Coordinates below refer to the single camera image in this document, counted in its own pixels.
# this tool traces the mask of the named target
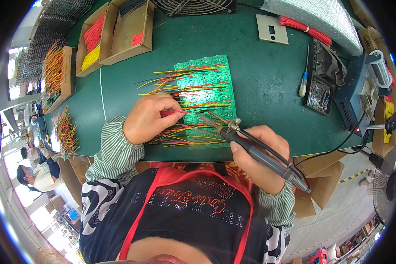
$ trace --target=red apron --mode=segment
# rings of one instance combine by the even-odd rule
[[[149,188],[147,196],[145,198],[144,205],[142,206],[141,210],[139,211],[138,216],[136,217],[135,221],[133,222],[132,226],[130,227],[129,232],[126,235],[125,241],[123,242],[123,245],[120,250],[119,260],[126,259],[127,252],[129,251],[129,246],[132,242],[133,236],[135,235],[139,220],[141,219],[141,216],[144,212],[145,205],[148,203],[148,201],[151,198],[151,195],[154,193],[155,189],[157,187],[182,182],[182,181],[190,179],[192,177],[203,176],[203,175],[206,175],[209,177],[211,177],[212,175],[216,175],[217,177],[221,178],[228,185],[230,185],[233,188],[240,191],[245,196],[245,198],[248,200],[248,202],[250,204],[251,210],[249,213],[249,220],[248,220],[247,225],[245,226],[245,230],[244,230],[244,233],[242,234],[241,241],[239,242],[238,251],[236,253],[235,260],[234,260],[233,264],[239,264],[241,262],[242,256],[245,251],[245,245],[247,243],[249,226],[251,225],[251,216],[253,213],[253,205],[254,205],[249,188],[246,188],[243,184],[236,181],[232,177],[223,177],[220,174],[218,174],[217,172],[213,172],[210,170],[195,170],[192,172],[185,172],[180,169],[174,169],[172,167],[160,168],[158,170],[157,174],[155,175],[154,181],[151,184],[151,187]]]

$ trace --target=right hand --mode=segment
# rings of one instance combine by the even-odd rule
[[[173,126],[185,113],[171,113],[161,117],[160,111],[182,110],[169,94],[145,95],[139,99],[123,124],[123,134],[133,145],[152,140],[163,130]]]
[[[289,143],[268,126],[259,125],[245,129],[245,131],[277,151],[286,160],[289,159]],[[248,174],[255,185],[272,195],[278,194],[283,189],[285,180],[282,177],[251,157],[251,155],[235,141],[230,143],[230,147],[233,153],[233,161]]]

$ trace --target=green circuit board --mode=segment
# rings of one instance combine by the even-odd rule
[[[222,68],[218,68],[217,70],[220,72],[206,71],[205,75],[202,74],[191,74],[189,78],[181,79],[177,81],[177,86],[179,87],[191,87],[191,86],[200,86],[200,85],[208,85],[215,84],[222,85],[222,91],[213,89],[211,92],[198,92],[194,95],[189,95],[186,93],[180,93],[180,100],[187,103],[180,103],[182,107],[193,106],[196,103],[209,103],[215,101],[227,101],[221,106],[211,107],[208,110],[214,112],[215,114],[221,116],[226,120],[233,120],[236,118],[236,108],[235,108],[235,98],[233,96],[233,87],[232,87],[232,79],[230,76],[229,63],[227,62],[226,55],[217,55],[214,57],[205,57],[199,60],[191,60],[188,62],[178,63],[174,66],[175,70],[179,70],[185,68],[187,66],[210,66],[223,63]],[[201,124],[203,121],[196,115],[199,109],[196,112],[191,112],[183,117],[184,124],[186,125],[196,125]],[[213,121],[217,121],[217,119],[210,114],[205,114],[206,117],[209,117]],[[214,128],[204,128],[204,131],[217,134],[216,129]],[[191,141],[199,140],[197,136],[208,136],[207,133],[197,131],[197,130],[186,130],[186,134],[190,136]],[[208,144],[202,146],[191,146],[192,149],[203,149],[203,148],[215,148],[215,147],[228,147],[227,143],[219,143],[219,144]]]

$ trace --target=cooling fan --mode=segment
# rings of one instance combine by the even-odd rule
[[[236,0],[152,0],[169,17],[235,13]]]
[[[387,224],[396,203],[396,146],[378,162],[373,176],[372,199],[377,218]]]

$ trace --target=red wires in box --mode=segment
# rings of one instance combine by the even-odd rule
[[[305,24],[302,24],[301,22],[298,22],[296,20],[293,20],[291,18],[285,17],[285,16],[279,16],[279,25],[280,26],[288,26],[288,27],[294,27],[297,29],[301,29],[304,32],[307,32],[314,38],[318,39],[321,41],[324,45],[330,46],[332,44],[332,39],[329,38],[326,34],[321,33],[320,31],[313,29]]]
[[[105,12],[100,16],[100,18],[92,24],[90,29],[85,32],[84,34],[84,40],[86,44],[86,49],[88,50],[88,53],[90,53],[100,42],[101,39],[101,29],[103,28],[103,23],[104,23],[104,16]]]

